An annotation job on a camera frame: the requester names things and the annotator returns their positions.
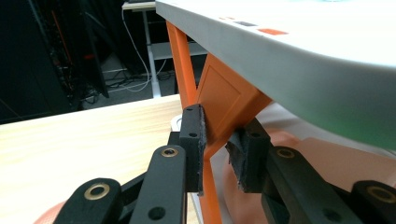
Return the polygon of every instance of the white cable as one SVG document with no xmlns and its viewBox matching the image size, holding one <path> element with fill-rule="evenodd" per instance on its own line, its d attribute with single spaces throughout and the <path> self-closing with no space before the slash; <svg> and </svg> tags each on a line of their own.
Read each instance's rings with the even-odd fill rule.
<svg viewBox="0 0 396 224">
<path fill-rule="evenodd" d="M 121 69 L 114 69 L 114 70 L 108 70 L 108 71 L 104 71 L 102 73 L 113 73 L 113 72 L 120 72 L 120 71 L 126 71 L 128 70 L 127 68 L 121 68 Z"/>
<path fill-rule="evenodd" d="M 157 76 L 161 73 L 161 71 L 163 70 L 163 67 L 165 66 L 165 64 L 166 64 L 166 59 L 163 61 L 163 65 L 161 66 L 160 70 L 158 70 Z"/>
<path fill-rule="evenodd" d="M 122 16 L 122 22 L 123 22 L 123 24 L 124 24 L 124 26 L 125 26 L 125 30 L 126 30 L 126 32 L 128 33 L 129 38 L 131 39 L 132 45 L 134 46 L 134 50 L 136 51 L 137 56 L 139 57 L 140 61 L 142 62 L 143 66 L 144 66 L 145 69 L 146 69 L 146 73 L 148 74 L 148 80 L 145 82 L 144 86 L 143 86 L 141 89 L 137 90 L 137 91 L 142 91 L 142 90 L 145 89 L 145 88 L 147 87 L 147 85 L 149 84 L 149 81 L 150 81 L 150 79 L 149 79 L 149 70 L 148 70 L 148 68 L 146 67 L 145 61 L 143 60 L 142 56 L 140 55 L 139 51 L 137 50 L 136 45 L 134 44 L 134 39 L 132 38 L 131 33 L 129 32 L 128 26 L 126 25 L 126 22 L 125 22 L 125 19 L 124 19 L 123 11 L 124 11 L 124 10 L 121 10 L 121 16 Z"/>
<path fill-rule="evenodd" d="M 130 89 L 131 89 L 131 88 L 134 88 L 134 87 L 141 86 L 141 85 L 147 85 L 147 82 L 140 83 L 140 84 L 136 84 L 136 85 L 133 85 L 133 86 L 131 86 L 131 87 L 127 87 L 127 86 L 124 86 L 124 85 L 120 85 L 120 86 L 122 86 L 122 87 L 124 87 L 124 88 L 115 89 L 115 90 L 113 90 L 113 91 L 109 91 L 109 93 L 114 92 L 114 91 L 123 91 L 123 90 L 133 91 L 133 90 L 130 90 Z"/>
</svg>

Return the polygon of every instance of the wooden table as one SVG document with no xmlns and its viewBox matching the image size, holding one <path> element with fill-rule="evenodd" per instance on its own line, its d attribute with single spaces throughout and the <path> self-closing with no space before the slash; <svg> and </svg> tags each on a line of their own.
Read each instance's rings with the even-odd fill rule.
<svg viewBox="0 0 396 224">
<path fill-rule="evenodd" d="M 0 223 L 32 223 L 96 177 L 124 184 L 144 173 L 181 112 L 173 95 L 1 125 Z"/>
</svg>

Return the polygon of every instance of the orange frame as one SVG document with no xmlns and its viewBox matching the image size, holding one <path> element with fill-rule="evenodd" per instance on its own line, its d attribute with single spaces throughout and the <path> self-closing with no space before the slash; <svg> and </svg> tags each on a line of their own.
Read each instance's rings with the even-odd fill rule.
<svg viewBox="0 0 396 224">
<path fill-rule="evenodd" d="M 210 158 L 235 129 L 248 124 L 272 100 L 210 53 L 196 90 L 187 36 L 171 22 L 166 25 L 182 107 L 201 104 L 205 112 L 204 195 L 200 197 L 204 223 L 221 223 Z"/>
</svg>

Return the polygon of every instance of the white plastic surface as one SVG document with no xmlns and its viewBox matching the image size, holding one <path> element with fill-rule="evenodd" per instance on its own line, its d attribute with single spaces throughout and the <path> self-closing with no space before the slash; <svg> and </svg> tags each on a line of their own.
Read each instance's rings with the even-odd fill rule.
<svg viewBox="0 0 396 224">
<path fill-rule="evenodd" d="M 293 114 L 396 149 L 396 2 L 156 4 L 157 13 Z"/>
</svg>

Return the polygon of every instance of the orange support leg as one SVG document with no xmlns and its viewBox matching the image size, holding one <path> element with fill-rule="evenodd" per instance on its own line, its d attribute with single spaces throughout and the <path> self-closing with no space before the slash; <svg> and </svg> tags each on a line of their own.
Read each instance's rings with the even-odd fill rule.
<svg viewBox="0 0 396 224">
<path fill-rule="evenodd" d="M 196 97 L 196 103 L 204 108 L 206 123 L 204 196 L 200 198 L 205 223 L 221 223 L 210 158 L 233 131 L 248 124 L 271 102 L 228 65 L 207 55 Z"/>
<path fill-rule="evenodd" d="M 195 104 L 196 86 L 186 35 L 169 21 L 166 22 L 183 108 Z"/>
</svg>

